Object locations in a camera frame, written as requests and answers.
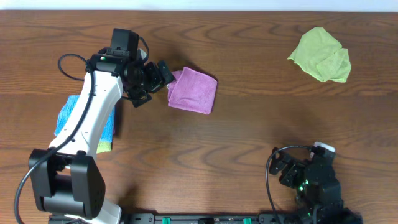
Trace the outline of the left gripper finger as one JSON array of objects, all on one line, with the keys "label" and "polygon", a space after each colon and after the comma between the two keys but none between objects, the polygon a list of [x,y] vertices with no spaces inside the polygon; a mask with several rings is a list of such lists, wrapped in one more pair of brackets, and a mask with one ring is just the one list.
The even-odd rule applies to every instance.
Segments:
[{"label": "left gripper finger", "polygon": [[160,60],[157,64],[160,74],[162,75],[163,78],[163,83],[165,85],[168,85],[169,83],[173,82],[175,80],[175,77],[173,76],[172,72],[170,71],[169,67],[167,66],[165,60]]},{"label": "left gripper finger", "polygon": [[129,90],[129,101],[135,108],[142,106],[152,99],[151,95],[145,90]]}]

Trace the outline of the purple microfiber cloth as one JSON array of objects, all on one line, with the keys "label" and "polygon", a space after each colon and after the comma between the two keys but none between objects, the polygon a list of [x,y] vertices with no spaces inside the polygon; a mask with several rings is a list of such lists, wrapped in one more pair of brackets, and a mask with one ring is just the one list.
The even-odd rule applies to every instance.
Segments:
[{"label": "purple microfiber cloth", "polygon": [[168,105],[172,108],[210,114],[218,81],[188,67],[172,72],[175,81],[167,85]]}]

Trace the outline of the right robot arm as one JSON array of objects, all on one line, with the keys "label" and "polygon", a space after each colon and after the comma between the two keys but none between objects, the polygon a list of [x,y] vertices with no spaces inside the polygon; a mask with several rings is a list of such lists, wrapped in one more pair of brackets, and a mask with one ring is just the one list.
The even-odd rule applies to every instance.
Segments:
[{"label": "right robot arm", "polygon": [[[321,142],[312,146],[273,148],[266,162],[265,183],[273,212],[271,223],[362,224],[361,215],[344,207],[341,185],[333,169],[335,148]],[[280,184],[294,189],[301,206],[292,215],[279,214],[269,188],[269,175],[280,174]]]}]

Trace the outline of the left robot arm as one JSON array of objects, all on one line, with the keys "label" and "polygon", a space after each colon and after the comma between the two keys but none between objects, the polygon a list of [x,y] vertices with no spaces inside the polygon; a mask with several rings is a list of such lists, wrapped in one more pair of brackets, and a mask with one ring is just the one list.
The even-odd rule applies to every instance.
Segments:
[{"label": "left robot arm", "polygon": [[105,198],[106,184],[95,161],[100,137],[124,95],[138,107],[175,78],[165,61],[152,63],[123,51],[94,54],[84,63],[74,109],[48,149],[32,151],[24,179],[31,180],[40,211],[63,215],[71,223],[120,223],[121,207]]}]

